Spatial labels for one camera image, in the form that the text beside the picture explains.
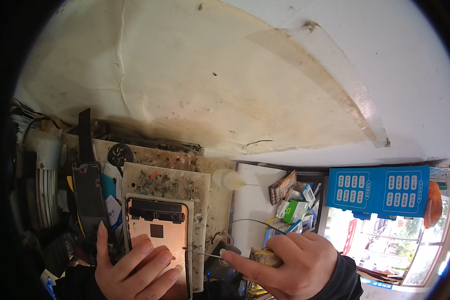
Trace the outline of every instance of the green box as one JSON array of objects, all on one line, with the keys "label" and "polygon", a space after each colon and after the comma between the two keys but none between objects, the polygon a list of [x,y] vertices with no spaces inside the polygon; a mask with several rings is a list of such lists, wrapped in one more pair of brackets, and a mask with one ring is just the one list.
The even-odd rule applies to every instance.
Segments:
[{"label": "green box", "polygon": [[284,222],[291,224],[297,222],[298,220],[303,220],[303,218],[305,218],[305,214],[307,213],[308,207],[308,202],[299,202],[291,199],[290,204],[286,209],[285,216],[283,217]]}]

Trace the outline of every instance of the glue bottle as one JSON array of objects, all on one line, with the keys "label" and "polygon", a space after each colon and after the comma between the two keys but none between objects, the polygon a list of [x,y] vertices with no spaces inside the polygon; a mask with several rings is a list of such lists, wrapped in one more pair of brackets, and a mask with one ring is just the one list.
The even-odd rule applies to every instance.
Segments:
[{"label": "glue bottle", "polygon": [[246,184],[242,176],[234,170],[218,169],[213,172],[211,180],[224,189],[229,191],[238,190],[244,187]]}]

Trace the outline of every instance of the black strap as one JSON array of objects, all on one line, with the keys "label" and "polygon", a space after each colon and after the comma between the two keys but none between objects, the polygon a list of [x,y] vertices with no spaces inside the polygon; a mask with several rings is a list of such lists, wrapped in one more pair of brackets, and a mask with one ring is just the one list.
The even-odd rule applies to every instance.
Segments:
[{"label": "black strap", "polygon": [[81,161],[95,161],[90,128],[90,108],[87,108],[78,114],[78,147]]}]

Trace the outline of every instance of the red banner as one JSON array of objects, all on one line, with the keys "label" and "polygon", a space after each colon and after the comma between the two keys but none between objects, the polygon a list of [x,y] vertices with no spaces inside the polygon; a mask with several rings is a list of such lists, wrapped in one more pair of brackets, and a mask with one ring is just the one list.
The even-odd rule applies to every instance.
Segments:
[{"label": "red banner", "polygon": [[348,236],[346,237],[342,255],[347,255],[350,252],[350,248],[352,248],[353,236],[355,235],[355,229],[357,229],[357,219],[351,220],[348,225]]}]

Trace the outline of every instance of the fingernail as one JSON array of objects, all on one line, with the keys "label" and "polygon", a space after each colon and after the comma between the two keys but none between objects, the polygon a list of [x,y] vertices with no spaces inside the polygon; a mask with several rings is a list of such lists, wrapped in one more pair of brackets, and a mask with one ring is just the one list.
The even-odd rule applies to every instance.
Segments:
[{"label": "fingernail", "polygon": [[170,272],[170,279],[172,279],[172,280],[177,279],[180,276],[180,274],[182,273],[182,270],[183,270],[183,267],[181,265],[177,264],[174,267],[173,271]]},{"label": "fingernail", "polygon": [[106,230],[107,230],[107,229],[105,228],[105,224],[104,224],[103,220],[100,221],[100,224],[98,224],[98,231],[97,231],[97,234],[100,235],[100,236],[102,236],[102,235],[105,233],[104,231],[106,231]]},{"label": "fingernail", "polygon": [[140,251],[143,254],[148,254],[150,251],[152,251],[154,248],[154,245],[149,240],[146,240],[143,242],[143,244],[140,246]]},{"label": "fingernail", "polygon": [[164,251],[164,253],[162,253],[161,259],[162,262],[168,264],[172,260],[172,253],[170,251]]},{"label": "fingernail", "polygon": [[182,267],[181,264],[177,264],[177,265],[175,266],[175,269],[177,269],[179,273],[182,273],[183,267]]},{"label": "fingernail", "polygon": [[220,256],[222,256],[225,261],[231,261],[232,255],[229,253],[229,251],[226,251],[226,250],[222,251],[222,250],[225,250],[225,249],[220,249]]}]

